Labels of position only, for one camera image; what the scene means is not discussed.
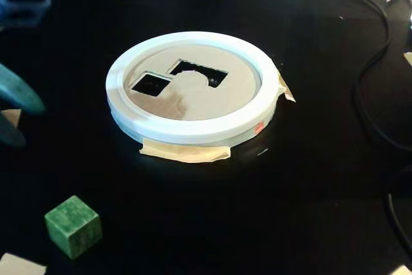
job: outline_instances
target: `black cable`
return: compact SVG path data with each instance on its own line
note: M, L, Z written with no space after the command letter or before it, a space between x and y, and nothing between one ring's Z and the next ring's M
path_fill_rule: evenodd
M372 68L372 66L383 56L386 54L386 50L388 49L388 46L391 42L391 36L390 36L390 28L389 28L389 21L388 21L388 16L386 15L385 10L374 0L359 0L368 7L372 8L375 12L379 14L379 17L381 18L383 25L384 25L384 30L385 30L385 40L383 45L375 52L375 54L372 55L361 67L360 71L358 72L355 82L353 84L353 99L355 103L355 109L357 110L357 113L359 114L359 117L361 119L362 125L368 129L368 126L373 129L371 132L372 134L377 134L380 138L385 140L387 143L391 144L393 147L403 150L403 151L412 151L412 146L409 145L404 145L401 144L395 140L393 140L391 137L389 137L388 134L386 134L380 126L374 121L370 113L365 107L364 100L362 98L361 94L361 82L363 76L369 71L369 69Z
M406 175L410 174L411 172L412 166L408 166L396 172L394 175L390 176L389 180L387 181L386 194L384 197L384 206L386 215L389 218L389 222L393 230L395 231L395 234L397 235L402 246L405 248L405 251L409 254L409 257L412 259L412 243L407 237L407 234L398 219L395 206L393 205L393 197L391 193L396 183L399 180L402 180Z
M386 194L386 211L389 216L390 222L392 224L393 229L395 230L395 233L405 248L407 254L409 257L412 257L412 243L410 242L409 238L407 237L407 234L402 227L402 225L399 222L398 216L396 214L395 208L393 206L393 199L392 199L392 194L387 193Z

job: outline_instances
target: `white paper piece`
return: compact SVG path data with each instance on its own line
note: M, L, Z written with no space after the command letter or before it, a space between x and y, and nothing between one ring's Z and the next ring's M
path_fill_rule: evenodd
M412 275L412 272L405 265L402 265L394 270L391 275Z
M404 57L408 61L408 63L412 66L412 52L406 52L404 54Z
M21 109L5 109L0 111L6 119L12 123L14 128L17 128L19 125Z
M14 256L4 254L0 260L1 275L44 275L46 267Z
M156 156L169 160L197 164L200 162L214 162L230 157L230 147L200 147L182 146L161 143L149 139L143 139L143 148L140 150L143 155Z

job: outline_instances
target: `green cube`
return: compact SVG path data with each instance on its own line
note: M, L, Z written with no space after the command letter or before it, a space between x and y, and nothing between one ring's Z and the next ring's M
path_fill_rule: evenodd
M102 238L99 215L76 196L52 209L44 218L51 240L71 259L79 257Z

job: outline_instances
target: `black table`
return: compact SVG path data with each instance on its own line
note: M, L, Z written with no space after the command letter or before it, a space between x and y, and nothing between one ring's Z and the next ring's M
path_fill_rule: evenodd
M393 42L362 93L377 122L408 142L412 68L402 49L410 7L398 0L387 12ZM187 30L260 47L297 99L280 98L270 125L228 160L141 156L109 113L104 82L114 60ZM0 146L0 254L62 275L388 274L410 266L381 196L411 157L365 134L350 95L383 38L381 20L357 0L53 0L37 29L0 33L1 62L48 107L41 117L23 115L26 148ZM397 207L412 235L404 184ZM43 220L73 194L101 215L104 230L76 261L51 243Z

